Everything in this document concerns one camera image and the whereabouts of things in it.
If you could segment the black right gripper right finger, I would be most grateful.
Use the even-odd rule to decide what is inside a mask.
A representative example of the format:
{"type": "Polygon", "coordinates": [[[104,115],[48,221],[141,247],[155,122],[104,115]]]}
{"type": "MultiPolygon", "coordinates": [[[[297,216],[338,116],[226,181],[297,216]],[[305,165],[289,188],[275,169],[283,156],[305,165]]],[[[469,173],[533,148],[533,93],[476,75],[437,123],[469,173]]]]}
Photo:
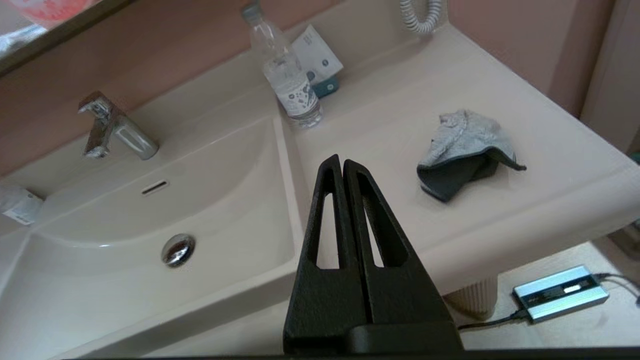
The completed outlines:
{"type": "Polygon", "coordinates": [[[438,289],[371,172],[347,159],[343,181],[368,321],[377,325],[453,325],[438,289]]]}

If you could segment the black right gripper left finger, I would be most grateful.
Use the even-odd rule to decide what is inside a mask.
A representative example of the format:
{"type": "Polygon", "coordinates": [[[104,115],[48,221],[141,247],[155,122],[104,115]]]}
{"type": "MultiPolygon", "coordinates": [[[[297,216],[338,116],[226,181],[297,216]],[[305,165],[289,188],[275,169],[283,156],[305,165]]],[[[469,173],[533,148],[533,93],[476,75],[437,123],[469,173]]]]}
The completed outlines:
{"type": "Polygon", "coordinates": [[[346,171],[338,155],[318,167],[301,254],[283,327],[289,356],[364,356],[371,309],[362,239],[368,223],[355,217],[346,171]],[[333,201],[337,269],[318,266],[326,198],[333,201]]]}

